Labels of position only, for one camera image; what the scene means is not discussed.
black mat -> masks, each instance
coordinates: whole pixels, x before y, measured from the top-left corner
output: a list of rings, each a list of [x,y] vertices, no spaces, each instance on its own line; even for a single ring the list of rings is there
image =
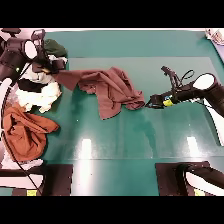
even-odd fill
[[[70,196],[73,165],[50,164],[46,165],[47,178],[40,187],[43,196]],[[27,196],[26,189],[14,188],[12,196]]]
[[[193,164],[197,166],[210,167],[208,161],[204,162],[181,162],[181,163],[156,163],[156,176],[158,182],[158,189],[160,196],[182,196],[179,192],[177,180],[175,176],[176,167],[179,164]],[[194,195],[194,188],[188,186],[188,192],[190,195]]]

